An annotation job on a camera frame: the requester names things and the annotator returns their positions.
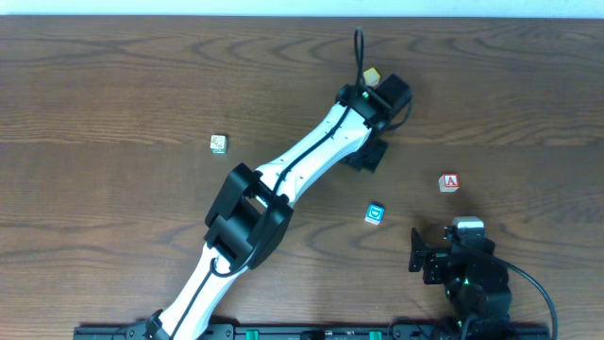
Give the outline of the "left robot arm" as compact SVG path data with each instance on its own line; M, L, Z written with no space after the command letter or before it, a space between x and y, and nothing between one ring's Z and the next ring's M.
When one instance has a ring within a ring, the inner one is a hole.
M226 177L205 218L201 258L176 300L145 325L147 339L196 339L232 283L277 248L297 200L334 164L376 170L387 144L381 135L411 105L411 87L396 75L377 87L341 88L326 118L273 161L241 163Z

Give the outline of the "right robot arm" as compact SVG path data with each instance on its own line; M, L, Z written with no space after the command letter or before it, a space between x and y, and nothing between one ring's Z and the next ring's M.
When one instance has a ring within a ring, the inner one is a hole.
M427 246L411 230L409 270L423 273L425 284L442 285L455 317L437 326L431 339L497 337L509 322L512 293L505 265L493 259L495 243L483 227L445 227L450 247Z

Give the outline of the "yellow top wooden block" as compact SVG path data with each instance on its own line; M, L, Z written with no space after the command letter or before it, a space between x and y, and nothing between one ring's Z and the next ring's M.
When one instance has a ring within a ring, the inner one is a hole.
M380 80L381 75L376 68L369 68L362 73L363 84L368 87L376 87Z

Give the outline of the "blue picture wooden block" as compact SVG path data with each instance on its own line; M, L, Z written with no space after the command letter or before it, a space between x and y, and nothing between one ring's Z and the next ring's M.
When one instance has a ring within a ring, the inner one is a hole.
M379 225L385 213L385 209L376 204L370 204L366 215L364 217L364 221L373 225Z

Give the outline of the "red letter A block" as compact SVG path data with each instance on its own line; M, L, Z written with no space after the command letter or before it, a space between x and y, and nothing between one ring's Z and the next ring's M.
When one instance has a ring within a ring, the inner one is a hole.
M442 174L438 183L442 193L453 193L461 187L459 175L455 173Z

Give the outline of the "green picture wooden block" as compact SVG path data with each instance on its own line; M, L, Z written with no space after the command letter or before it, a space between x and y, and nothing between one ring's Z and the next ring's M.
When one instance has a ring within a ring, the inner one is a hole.
M227 152L227 136L212 135L210 137L210 150L215 154L225 154Z

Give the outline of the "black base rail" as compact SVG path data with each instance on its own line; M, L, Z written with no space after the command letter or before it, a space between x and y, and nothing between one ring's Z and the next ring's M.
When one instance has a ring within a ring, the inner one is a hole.
M544 327L511 324L501 330L481 330L476 322L430 325L395 323L390 326L233 326L211 324L200 340L421 340L421 339L548 339Z

